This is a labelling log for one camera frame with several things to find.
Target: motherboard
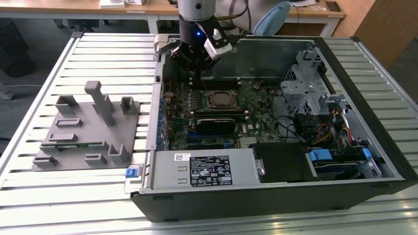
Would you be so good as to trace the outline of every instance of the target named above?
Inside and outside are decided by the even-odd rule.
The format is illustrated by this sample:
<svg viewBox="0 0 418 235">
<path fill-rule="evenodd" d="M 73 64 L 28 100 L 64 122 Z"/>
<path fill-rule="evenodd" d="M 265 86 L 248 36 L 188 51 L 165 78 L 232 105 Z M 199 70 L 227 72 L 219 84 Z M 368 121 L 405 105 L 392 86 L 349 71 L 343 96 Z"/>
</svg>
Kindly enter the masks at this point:
<svg viewBox="0 0 418 235">
<path fill-rule="evenodd" d="M 271 116 L 276 84 L 257 78 L 164 85 L 169 150 L 248 148 L 279 142 Z"/>
</svg>

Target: power supply label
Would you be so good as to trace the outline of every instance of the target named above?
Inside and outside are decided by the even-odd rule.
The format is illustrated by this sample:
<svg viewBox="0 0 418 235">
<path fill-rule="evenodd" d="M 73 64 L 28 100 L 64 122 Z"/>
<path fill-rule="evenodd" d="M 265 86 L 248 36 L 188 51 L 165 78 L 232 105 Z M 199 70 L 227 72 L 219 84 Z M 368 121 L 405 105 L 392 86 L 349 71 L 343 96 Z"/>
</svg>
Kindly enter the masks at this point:
<svg viewBox="0 0 418 235">
<path fill-rule="evenodd" d="M 232 184 L 229 156 L 189 157 L 192 187 Z"/>
</svg>

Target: table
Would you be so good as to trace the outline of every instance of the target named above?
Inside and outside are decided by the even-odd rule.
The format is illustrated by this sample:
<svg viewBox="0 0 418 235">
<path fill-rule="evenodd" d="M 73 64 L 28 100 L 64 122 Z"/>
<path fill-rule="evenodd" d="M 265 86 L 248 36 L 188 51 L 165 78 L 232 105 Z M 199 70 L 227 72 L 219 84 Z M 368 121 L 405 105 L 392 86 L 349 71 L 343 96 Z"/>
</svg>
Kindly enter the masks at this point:
<svg viewBox="0 0 418 235">
<path fill-rule="evenodd" d="M 416 104 L 361 43 L 349 38 L 324 40 L 416 170 Z M 132 96 L 141 103 L 132 164 L 144 162 L 152 105 L 148 91 L 154 76 L 149 69 L 152 42 L 149 34 L 85 33 L 82 38 L 69 39 L 0 158 L 0 235 L 194 235 L 197 231 L 260 235 L 293 231 L 309 235 L 416 234 L 418 185 L 393 195 L 377 196 L 349 210 L 150 223 L 124 193 L 130 191 L 124 190 L 124 169 L 32 172 L 33 156 L 57 113 L 52 104 L 60 94 L 73 94 L 77 102 L 90 102 L 84 92 L 90 79 L 101 82 L 102 94 L 110 100 Z M 340 93 L 329 70 L 325 76 Z"/>
<path fill-rule="evenodd" d="M 291 9 L 287 23 L 324 24 L 320 36 L 331 36 L 341 12 L 315 10 L 309 7 Z M 177 9 L 166 0 L 146 0 L 144 5 L 126 4 L 125 8 L 98 9 L 98 0 L 0 0 L 0 17 L 42 19 L 146 20 L 149 33 L 157 33 L 157 20 L 178 20 Z"/>
<path fill-rule="evenodd" d="M 319 6 L 327 9 L 325 0 L 320 0 Z M 303 24 L 324 24 L 320 36 L 329 37 L 336 29 L 340 19 L 345 17 L 343 12 L 332 12 L 315 7 L 299 7 L 297 10 L 292 7 L 285 23 Z M 157 31 L 157 20 L 178 20 L 178 11 L 172 7 L 166 0 L 150 0 L 148 7 L 146 21 L 149 32 Z"/>
</svg>

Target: aluminum slat table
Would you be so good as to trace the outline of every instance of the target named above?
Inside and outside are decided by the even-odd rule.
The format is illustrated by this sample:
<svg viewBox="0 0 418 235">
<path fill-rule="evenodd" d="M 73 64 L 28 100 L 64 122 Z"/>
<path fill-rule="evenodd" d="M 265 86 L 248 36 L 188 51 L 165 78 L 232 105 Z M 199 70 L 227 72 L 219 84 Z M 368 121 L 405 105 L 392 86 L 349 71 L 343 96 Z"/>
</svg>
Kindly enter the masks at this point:
<svg viewBox="0 0 418 235">
<path fill-rule="evenodd" d="M 377 196 L 349 210 L 150 223 L 124 190 L 124 169 L 32 172 L 60 94 L 92 102 L 82 87 L 98 80 L 110 100 L 132 96 L 141 103 L 133 164 L 144 148 L 154 79 L 153 35 L 84 34 L 72 38 L 0 158 L 0 234 L 300 234 L 418 233 L 418 186 Z M 361 43 L 325 38 L 388 133 L 418 169 L 418 107 Z M 340 92 L 335 78 L 328 80 Z"/>
</svg>

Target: white label sticker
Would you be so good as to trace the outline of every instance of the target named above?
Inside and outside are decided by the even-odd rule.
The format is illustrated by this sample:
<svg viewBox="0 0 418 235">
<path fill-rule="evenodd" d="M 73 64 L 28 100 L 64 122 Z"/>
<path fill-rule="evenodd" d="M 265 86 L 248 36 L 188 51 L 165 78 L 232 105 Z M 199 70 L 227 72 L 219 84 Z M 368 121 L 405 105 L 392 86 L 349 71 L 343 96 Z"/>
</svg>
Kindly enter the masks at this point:
<svg viewBox="0 0 418 235">
<path fill-rule="evenodd" d="M 188 161 L 189 153 L 174 153 L 174 161 Z"/>
<path fill-rule="evenodd" d="M 144 11 L 125 11 L 126 13 L 144 14 Z"/>
</svg>

